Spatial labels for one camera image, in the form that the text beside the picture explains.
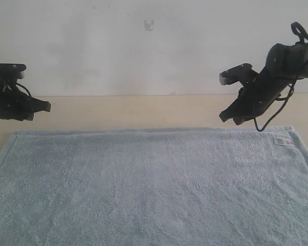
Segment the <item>towel label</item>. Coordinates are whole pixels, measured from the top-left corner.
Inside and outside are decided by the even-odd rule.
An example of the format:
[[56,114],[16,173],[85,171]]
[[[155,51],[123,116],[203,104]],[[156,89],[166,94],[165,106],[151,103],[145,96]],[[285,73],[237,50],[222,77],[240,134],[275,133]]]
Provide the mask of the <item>towel label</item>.
[[283,146],[289,146],[289,147],[294,147],[294,143],[287,139],[287,138],[282,138],[282,137],[274,137],[275,144],[276,145],[283,145]]

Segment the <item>beige table surface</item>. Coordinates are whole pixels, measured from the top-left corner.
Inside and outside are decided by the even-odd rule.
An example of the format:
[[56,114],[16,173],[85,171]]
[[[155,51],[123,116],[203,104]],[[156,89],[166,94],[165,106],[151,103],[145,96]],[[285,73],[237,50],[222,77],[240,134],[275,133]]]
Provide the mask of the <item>beige table surface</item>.
[[[161,127],[235,127],[222,123],[219,113],[235,95],[42,97],[52,104],[50,113],[35,115],[34,121],[0,120],[0,150],[13,130],[92,130]],[[258,119],[260,124],[274,113],[272,106]],[[308,146],[308,94],[295,94],[271,126],[292,125]],[[247,122],[240,127],[253,127]]]

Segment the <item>towel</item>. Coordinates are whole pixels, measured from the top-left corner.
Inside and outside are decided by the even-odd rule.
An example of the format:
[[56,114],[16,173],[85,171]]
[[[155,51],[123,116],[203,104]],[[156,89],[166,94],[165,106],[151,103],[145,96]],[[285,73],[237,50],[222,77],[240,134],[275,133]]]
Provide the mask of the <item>towel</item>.
[[4,245],[308,245],[308,149],[292,127],[16,131]]

